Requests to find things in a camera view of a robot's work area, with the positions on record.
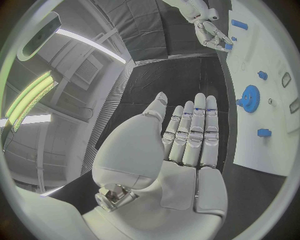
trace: robotic arm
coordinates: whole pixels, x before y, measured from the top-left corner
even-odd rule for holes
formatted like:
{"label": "robotic arm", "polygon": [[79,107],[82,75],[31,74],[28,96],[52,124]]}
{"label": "robotic arm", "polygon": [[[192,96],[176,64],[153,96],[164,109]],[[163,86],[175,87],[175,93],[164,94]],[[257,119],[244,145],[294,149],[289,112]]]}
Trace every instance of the robotic arm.
{"label": "robotic arm", "polygon": [[208,8],[203,0],[163,0],[165,3],[179,9],[185,19],[195,25],[195,32],[199,42],[208,48],[229,52],[229,49],[222,47],[221,41],[228,45],[233,42],[221,32],[213,23],[207,20],[218,20],[219,15],[216,9]]}

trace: cable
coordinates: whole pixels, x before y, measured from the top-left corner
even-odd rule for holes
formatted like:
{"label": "cable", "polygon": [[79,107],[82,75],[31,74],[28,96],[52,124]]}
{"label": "cable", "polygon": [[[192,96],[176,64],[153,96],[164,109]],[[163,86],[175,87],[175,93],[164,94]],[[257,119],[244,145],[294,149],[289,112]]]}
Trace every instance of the cable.
{"label": "cable", "polygon": [[6,145],[6,147],[3,148],[3,152],[5,152],[5,151],[8,149],[9,145],[11,144],[11,142],[12,142],[13,139],[14,139],[15,133],[14,133],[13,130],[10,130],[10,131],[12,132],[12,138],[11,138],[11,140],[9,141],[9,143]]}
{"label": "cable", "polygon": [[65,100],[66,102],[70,103],[70,104],[73,104],[74,106],[79,107],[79,108],[82,108],[82,109],[89,109],[90,112],[91,112],[91,116],[90,116],[88,119],[91,119],[91,118],[93,117],[94,112],[93,112],[93,109],[92,109],[91,107],[79,106],[79,105],[77,105],[76,103],[74,103],[74,102],[68,100],[67,98],[65,98],[64,100]]}

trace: black floor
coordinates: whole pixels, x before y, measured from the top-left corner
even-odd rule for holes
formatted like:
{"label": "black floor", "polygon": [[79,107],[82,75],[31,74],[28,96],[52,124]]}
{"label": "black floor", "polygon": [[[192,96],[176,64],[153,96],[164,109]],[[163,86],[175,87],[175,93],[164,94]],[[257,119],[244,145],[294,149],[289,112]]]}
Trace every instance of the black floor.
{"label": "black floor", "polygon": [[141,114],[159,92],[164,92],[168,97],[162,134],[176,106],[184,106],[187,101],[194,101],[197,93],[216,97],[220,128],[217,168],[222,171],[229,135],[228,99],[224,74],[217,57],[164,60],[134,68],[121,102],[108,121],[95,148],[98,150],[108,135],[121,123]]}

